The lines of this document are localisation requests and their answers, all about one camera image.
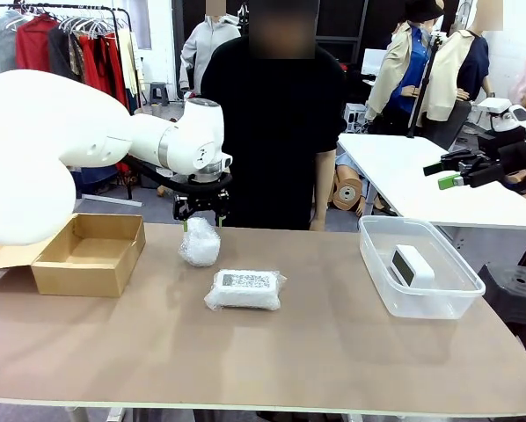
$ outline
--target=cardboard box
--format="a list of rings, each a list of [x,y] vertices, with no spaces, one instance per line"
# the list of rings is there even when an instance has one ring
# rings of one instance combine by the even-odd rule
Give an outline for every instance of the cardboard box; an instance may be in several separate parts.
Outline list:
[[[74,215],[55,236],[0,246],[0,268],[30,266],[41,295],[120,297],[146,243],[140,215]]]

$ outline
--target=qr code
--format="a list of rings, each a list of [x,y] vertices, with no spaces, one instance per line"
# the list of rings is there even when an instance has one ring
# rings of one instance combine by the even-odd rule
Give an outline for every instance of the qr code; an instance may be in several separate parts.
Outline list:
[[[225,274],[222,279],[222,285],[226,287],[269,288],[271,282],[268,275]]]

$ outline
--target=beige jacket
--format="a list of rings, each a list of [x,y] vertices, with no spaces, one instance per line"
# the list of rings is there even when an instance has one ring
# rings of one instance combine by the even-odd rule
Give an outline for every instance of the beige jacket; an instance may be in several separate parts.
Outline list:
[[[458,31],[445,41],[435,56],[433,70],[423,103],[420,119],[424,113],[430,120],[447,121],[457,101],[458,71],[471,50],[474,35],[468,31]]]
[[[404,23],[396,33],[394,41],[388,46],[388,51],[380,67],[378,78],[369,97],[369,109],[365,114],[367,120],[374,120],[383,112],[390,101],[394,90],[404,78],[412,57],[412,28]]]

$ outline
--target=bubble wrap package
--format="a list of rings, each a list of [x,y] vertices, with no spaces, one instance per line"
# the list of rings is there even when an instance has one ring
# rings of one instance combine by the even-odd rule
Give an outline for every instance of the bubble wrap package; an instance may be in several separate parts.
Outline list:
[[[277,310],[281,307],[279,292],[286,279],[279,272],[222,270],[204,302],[212,310],[226,306]]]
[[[204,218],[187,220],[179,255],[192,266],[211,266],[218,259],[220,237]]]

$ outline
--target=clear plastic bin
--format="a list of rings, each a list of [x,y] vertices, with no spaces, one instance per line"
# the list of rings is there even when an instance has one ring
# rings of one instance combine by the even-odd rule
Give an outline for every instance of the clear plastic bin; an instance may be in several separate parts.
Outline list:
[[[486,286],[432,224],[409,218],[366,216],[359,221],[361,254],[386,309],[395,317],[459,319]],[[402,286],[390,261],[397,244],[410,244],[435,272],[432,289]]]

